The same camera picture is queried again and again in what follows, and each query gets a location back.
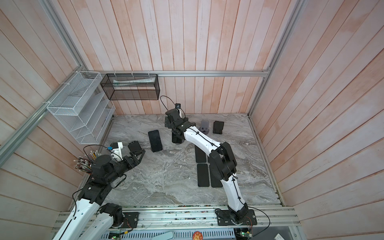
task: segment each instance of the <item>black smartphone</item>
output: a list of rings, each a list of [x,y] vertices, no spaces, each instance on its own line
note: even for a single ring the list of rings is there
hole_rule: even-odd
[[[163,145],[161,144],[160,134],[158,130],[153,130],[148,132],[149,142],[151,144],[152,152],[158,152],[163,150]]]

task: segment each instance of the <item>wooden wall panel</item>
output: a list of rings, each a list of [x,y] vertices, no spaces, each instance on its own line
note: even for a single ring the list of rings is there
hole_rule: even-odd
[[[53,0],[87,67],[95,71],[265,69],[296,2]],[[261,83],[250,77],[159,82],[161,93],[181,103],[186,113],[246,113]],[[160,101],[119,100],[115,105],[117,114],[166,111]],[[169,99],[167,107],[172,107]]]
[[[1,1],[0,68],[3,144],[77,68],[38,0]],[[18,237],[48,239],[58,211],[68,209],[82,181],[73,168],[80,155],[82,147],[48,115],[0,170],[3,237],[23,229]]]
[[[384,233],[383,11],[308,2],[252,116],[308,239]]]

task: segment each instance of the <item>mounting plate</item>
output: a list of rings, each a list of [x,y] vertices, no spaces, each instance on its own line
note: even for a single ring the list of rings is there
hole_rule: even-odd
[[[232,225],[236,225],[232,222],[231,220],[231,217],[230,217],[230,211],[229,210],[222,210],[223,212],[221,214],[222,217],[217,217],[217,224],[219,226],[232,226]],[[248,209],[248,212],[246,213],[246,215],[244,216],[243,218],[244,222],[242,225],[257,225],[257,221],[256,221],[256,216],[255,216],[255,211],[252,210],[252,209]]]
[[[124,224],[122,228],[130,228],[127,224],[127,220],[129,222],[129,225],[132,228],[137,227],[137,221],[139,219],[139,213],[138,212],[124,212]]]

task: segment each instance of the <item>white wire mesh organizer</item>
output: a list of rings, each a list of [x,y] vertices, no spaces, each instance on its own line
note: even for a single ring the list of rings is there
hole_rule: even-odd
[[[94,93],[100,82],[100,73],[78,72],[47,107],[80,144],[99,144],[115,111]]]

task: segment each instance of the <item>marble surface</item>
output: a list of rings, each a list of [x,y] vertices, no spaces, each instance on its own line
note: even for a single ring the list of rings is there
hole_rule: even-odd
[[[164,127],[164,115],[116,116],[105,145],[111,142],[139,141],[146,150],[142,162],[127,172],[127,179],[107,196],[105,202],[122,206],[227,204],[223,188],[198,187],[194,145],[171,141]],[[240,191],[248,204],[279,203],[246,114],[187,114],[199,127],[210,121],[208,136],[227,141],[237,161]],[[224,121],[223,134],[213,134],[213,122]],[[159,130],[163,151],[152,152],[148,132]],[[123,148],[123,156],[128,148]]]

